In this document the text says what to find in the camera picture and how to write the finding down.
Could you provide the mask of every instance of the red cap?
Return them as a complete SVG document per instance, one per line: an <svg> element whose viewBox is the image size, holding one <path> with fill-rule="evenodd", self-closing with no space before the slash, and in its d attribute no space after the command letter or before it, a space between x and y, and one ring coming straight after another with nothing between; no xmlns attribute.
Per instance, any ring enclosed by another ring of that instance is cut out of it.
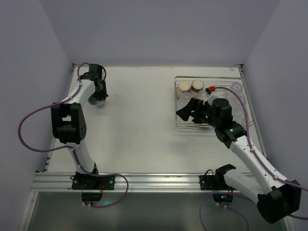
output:
<svg viewBox="0 0 308 231"><path fill-rule="evenodd" d="M211 86L211 87L208 88L208 90L209 90L210 92L213 92L213 91L216 90L216 88L215 88L214 86Z"/></svg>

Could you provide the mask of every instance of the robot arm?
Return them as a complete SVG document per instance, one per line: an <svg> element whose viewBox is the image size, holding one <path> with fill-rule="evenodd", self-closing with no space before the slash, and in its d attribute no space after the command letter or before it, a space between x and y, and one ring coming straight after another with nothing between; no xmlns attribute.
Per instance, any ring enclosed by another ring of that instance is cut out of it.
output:
<svg viewBox="0 0 308 231"><path fill-rule="evenodd" d="M105 79L102 79L103 67L98 64L90 64L89 72L83 74L80 78L79 86L72 91L72 93L64 100L70 99L66 103L51 108L52 133L55 138L58 138L61 143L69 145L74 148L70 153L77 166L76 172L79 174L86 174L80 169L77 164L78 158L80 165L87 171L97 174L97 169L94 161L91 159L88 148L85 143L87 134L87 125L82 112L82 106L86 102L100 105L106 100L106 84Z"/></svg>
<svg viewBox="0 0 308 231"><path fill-rule="evenodd" d="M233 121L228 100L215 98L210 105L192 98L176 114L185 121L192 116L194 123L206 123L214 127L217 138L244 162L257 180L246 177L229 164L216 169L213 176L205 175L205 183L216 188L232 187L239 190L257 205L260 214L269 223L274 223L299 209L301 189L276 180L287 178L278 172L252 143L256 155L275 173L275 177L265 170L249 148L246 130Z"/></svg>

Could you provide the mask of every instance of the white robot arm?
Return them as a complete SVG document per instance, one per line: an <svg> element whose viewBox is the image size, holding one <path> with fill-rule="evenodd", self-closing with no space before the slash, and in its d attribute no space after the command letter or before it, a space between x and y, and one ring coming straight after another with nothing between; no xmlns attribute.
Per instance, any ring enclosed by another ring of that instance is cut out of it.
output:
<svg viewBox="0 0 308 231"><path fill-rule="evenodd" d="M257 181L229 164L216 169L213 175L200 176L200 184L221 190L239 190L257 205L267 222L274 223L299 209L301 189L284 183L287 178L269 163L252 141L248 142L246 130L233 121L231 110L228 100L213 95L210 103L192 98L176 114L183 120L192 116L194 123L214 127L217 138L244 162Z"/></svg>
<svg viewBox="0 0 308 231"><path fill-rule="evenodd" d="M72 176L74 190L113 190L116 174L96 177L98 169L86 146L87 125L82 112L86 102L102 105L107 91L103 70L98 64L90 64L89 71L80 77L79 85L64 99L65 103L51 107L53 136L65 146L76 164L76 174ZM82 193L83 201L99 201L101 193Z"/></svg>

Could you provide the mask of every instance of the black mounting bracket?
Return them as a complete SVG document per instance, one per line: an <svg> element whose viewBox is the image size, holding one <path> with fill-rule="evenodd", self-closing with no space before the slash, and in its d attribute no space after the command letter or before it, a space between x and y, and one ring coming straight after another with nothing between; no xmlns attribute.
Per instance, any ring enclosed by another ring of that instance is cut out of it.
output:
<svg viewBox="0 0 308 231"><path fill-rule="evenodd" d="M102 197L103 194L100 192L84 192L81 194L81 200L86 204L90 204L90 202L93 204L93 201L100 201Z"/></svg>
<svg viewBox="0 0 308 231"><path fill-rule="evenodd" d="M96 165L92 172L98 175L98 170ZM73 180L72 189L73 190L113 190L115 187L115 176L101 176L94 177L88 174L81 174L76 172L74 176L71 177Z"/></svg>
<svg viewBox="0 0 308 231"><path fill-rule="evenodd" d="M215 174L212 171L212 174L209 175L208 170L204 175L199 176L200 189L203 190L235 190L235 188L230 187L226 184L223 175L227 171L235 169L231 164L224 165L215 170Z"/></svg>

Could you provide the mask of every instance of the metal extrusion bar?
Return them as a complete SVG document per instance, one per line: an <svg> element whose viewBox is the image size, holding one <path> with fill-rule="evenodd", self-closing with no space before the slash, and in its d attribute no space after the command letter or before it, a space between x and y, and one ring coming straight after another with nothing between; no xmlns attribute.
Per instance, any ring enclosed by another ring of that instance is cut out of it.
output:
<svg viewBox="0 0 308 231"><path fill-rule="evenodd" d="M31 187L33 192L98 192L95 190L72 190L74 173L36 173ZM199 175L201 174L155 174L135 173L122 174L129 181L131 193L201 193ZM116 177L115 189L108 192L123 192L126 182L121 177Z"/></svg>

